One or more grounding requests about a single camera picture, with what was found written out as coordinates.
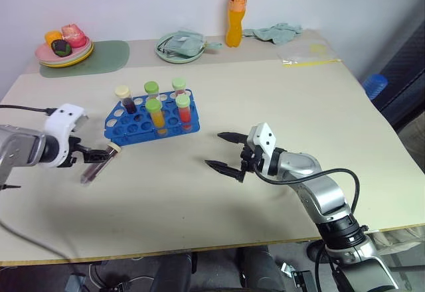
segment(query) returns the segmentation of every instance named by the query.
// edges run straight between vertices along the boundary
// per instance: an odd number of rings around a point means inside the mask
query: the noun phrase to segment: test tube
[[[151,98],[157,98],[159,95],[159,86],[157,82],[150,81],[145,83],[145,91],[149,97],[147,99]]]
[[[185,131],[192,130],[192,125],[185,124],[191,122],[191,99],[186,94],[180,94],[175,98],[175,103],[179,109],[180,120]]]
[[[136,108],[131,97],[130,89],[126,85],[117,86],[115,89],[115,95],[120,98],[121,104],[126,108],[127,113],[133,114],[136,112]]]
[[[175,90],[176,97],[180,94],[186,94],[186,81],[184,78],[175,78],[172,81],[173,88]]]
[[[161,108],[162,103],[156,98],[151,98],[146,102],[146,110],[151,115],[151,119],[155,128],[157,128],[158,135],[164,136],[167,134],[167,129],[163,128],[165,126],[164,115],[162,114]]]
[[[109,154],[109,157],[106,161],[102,163],[93,163],[91,164],[81,175],[80,182],[82,184],[88,184],[92,182],[106,167],[106,165],[121,151],[121,147],[116,145],[115,143],[108,143],[106,147],[106,151]]]

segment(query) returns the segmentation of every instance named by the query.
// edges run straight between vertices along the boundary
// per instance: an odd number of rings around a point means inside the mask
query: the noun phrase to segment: test tube rack
[[[165,135],[160,135],[153,126],[151,116],[145,108],[148,95],[136,96],[133,98],[137,110],[135,113],[129,114],[121,105],[121,102],[118,102],[110,112],[105,119],[105,137],[119,146],[126,146],[198,131],[200,129],[199,117],[192,91],[186,90],[186,94],[191,99],[190,123],[182,123],[179,118],[179,110],[175,103],[175,92],[160,93],[158,99],[162,102],[162,112],[165,119],[165,127],[162,129],[167,130]]]

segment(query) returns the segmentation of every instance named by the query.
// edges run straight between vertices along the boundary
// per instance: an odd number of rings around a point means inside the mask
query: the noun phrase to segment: green placemat
[[[93,53],[84,61],[66,68],[49,68],[40,65],[40,74],[45,78],[108,73],[124,67],[130,47],[124,41],[100,41],[94,43]]]

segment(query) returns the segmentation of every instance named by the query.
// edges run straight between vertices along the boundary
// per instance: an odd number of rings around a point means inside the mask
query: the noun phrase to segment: beige table
[[[148,42],[131,43],[129,63],[137,61],[138,45],[141,55],[148,54],[143,53],[150,50],[143,48]],[[250,58],[244,55],[247,47],[254,50]],[[260,60],[253,58],[256,47]],[[236,62],[203,56],[184,66],[130,63],[108,74],[49,79],[30,67],[3,104],[84,107],[90,121],[77,134],[83,145],[106,144],[104,118],[117,102],[117,85],[143,95],[144,82],[155,80],[167,91],[176,76],[186,78],[194,93],[201,130],[124,147],[89,186],[79,184],[86,167],[81,163],[71,169],[14,169],[8,183],[23,187],[0,193],[1,219],[75,261],[318,237],[289,187],[266,184],[253,174],[240,184],[203,162],[215,159],[238,167],[241,147],[216,134],[248,133],[266,121],[277,146],[310,153],[323,169],[357,173],[359,223],[371,230],[425,223],[424,174],[342,63],[284,68],[271,44],[251,39],[240,49],[223,50]],[[0,113],[1,123],[33,129],[42,129],[45,119],[27,111]],[[351,202],[351,177],[332,177]],[[0,241],[1,265],[59,262],[4,231]]]

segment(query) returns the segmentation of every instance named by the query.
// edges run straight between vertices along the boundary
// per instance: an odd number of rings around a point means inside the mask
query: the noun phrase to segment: yellow plate
[[[93,52],[93,49],[94,49],[94,42],[92,43],[92,47],[90,48],[90,50],[85,55],[81,56],[80,58],[77,58],[76,60],[73,60],[71,62],[64,63],[64,64],[45,64],[43,62],[40,62],[40,64],[47,66],[49,68],[65,68],[67,66],[77,64],[77,63],[87,59],[91,55],[91,53]]]

